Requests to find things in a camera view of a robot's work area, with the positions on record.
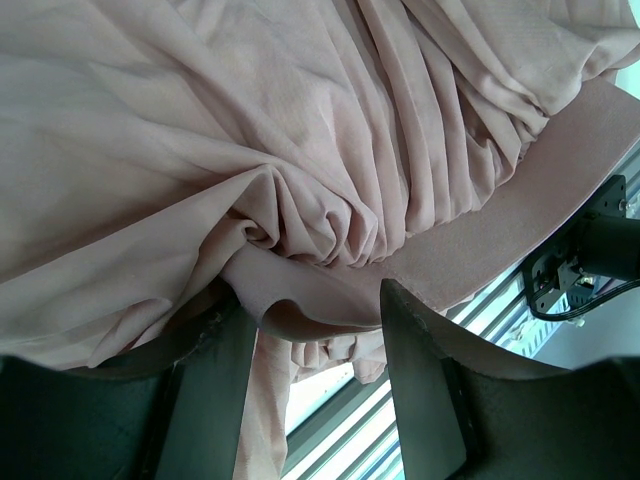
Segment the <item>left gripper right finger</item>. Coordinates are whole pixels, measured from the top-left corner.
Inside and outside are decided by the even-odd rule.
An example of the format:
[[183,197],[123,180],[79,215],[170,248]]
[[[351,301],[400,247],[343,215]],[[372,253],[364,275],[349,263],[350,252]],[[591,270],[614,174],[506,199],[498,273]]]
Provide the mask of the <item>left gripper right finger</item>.
[[570,370],[509,352],[382,282],[380,309],[409,479],[635,479],[639,361]]

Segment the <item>pink garment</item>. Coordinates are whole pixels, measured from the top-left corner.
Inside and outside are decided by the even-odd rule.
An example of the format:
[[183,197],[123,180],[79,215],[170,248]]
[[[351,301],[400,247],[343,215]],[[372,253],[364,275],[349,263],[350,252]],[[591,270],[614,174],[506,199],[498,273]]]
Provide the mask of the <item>pink garment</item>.
[[639,58],[625,1],[5,1],[1,351],[95,367],[225,280],[260,325],[237,479],[277,479],[291,384],[386,358],[379,283],[438,310],[615,166],[466,225],[590,80]]

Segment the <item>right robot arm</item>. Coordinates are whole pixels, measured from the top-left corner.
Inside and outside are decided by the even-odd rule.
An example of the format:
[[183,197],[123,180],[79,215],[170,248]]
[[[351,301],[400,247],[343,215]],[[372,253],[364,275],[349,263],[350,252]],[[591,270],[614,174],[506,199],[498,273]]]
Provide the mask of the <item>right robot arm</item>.
[[[533,317],[567,322],[585,316],[610,300],[639,287],[639,221],[627,216],[627,181],[613,175],[522,264],[524,292]],[[620,284],[591,294],[569,310],[551,308],[587,277]]]

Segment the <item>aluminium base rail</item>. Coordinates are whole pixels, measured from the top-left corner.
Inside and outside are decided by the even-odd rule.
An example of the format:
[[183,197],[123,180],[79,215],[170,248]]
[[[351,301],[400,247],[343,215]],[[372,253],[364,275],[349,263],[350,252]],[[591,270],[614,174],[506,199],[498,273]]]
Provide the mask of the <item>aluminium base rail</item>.
[[[447,318],[498,346],[529,311],[512,266]],[[291,389],[285,479],[401,479],[404,476],[388,377],[363,385],[350,365]]]

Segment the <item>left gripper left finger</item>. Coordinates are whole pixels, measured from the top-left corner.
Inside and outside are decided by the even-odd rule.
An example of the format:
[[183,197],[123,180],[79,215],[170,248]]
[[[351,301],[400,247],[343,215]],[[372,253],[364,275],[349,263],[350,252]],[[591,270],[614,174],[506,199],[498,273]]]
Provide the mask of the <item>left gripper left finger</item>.
[[96,368],[1,359],[5,479],[229,479],[256,327],[235,298]]

